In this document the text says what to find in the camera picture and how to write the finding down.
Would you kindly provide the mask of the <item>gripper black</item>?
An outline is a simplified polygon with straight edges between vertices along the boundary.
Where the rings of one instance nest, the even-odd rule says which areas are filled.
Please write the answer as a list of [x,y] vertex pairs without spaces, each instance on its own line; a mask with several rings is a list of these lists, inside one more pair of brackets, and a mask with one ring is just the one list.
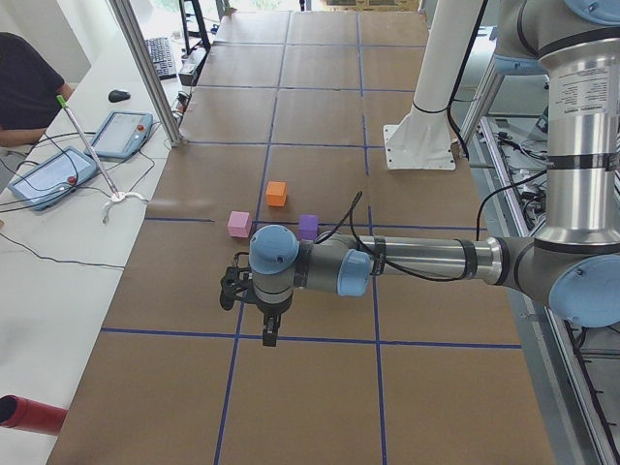
[[275,347],[278,340],[278,332],[281,324],[282,315],[290,308],[290,299],[277,303],[269,303],[258,300],[257,307],[263,313],[263,345],[265,347]]

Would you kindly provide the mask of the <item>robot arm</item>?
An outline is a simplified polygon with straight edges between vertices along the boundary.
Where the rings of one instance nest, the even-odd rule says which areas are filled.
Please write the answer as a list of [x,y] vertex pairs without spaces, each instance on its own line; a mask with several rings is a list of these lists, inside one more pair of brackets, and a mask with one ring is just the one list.
[[263,313],[266,346],[276,344],[295,289],[360,296],[372,276],[390,272],[512,288],[578,326],[618,322],[619,5],[507,1],[497,53],[535,59],[549,77],[543,227],[481,241],[335,233],[317,242],[263,227],[250,242],[247,299]]

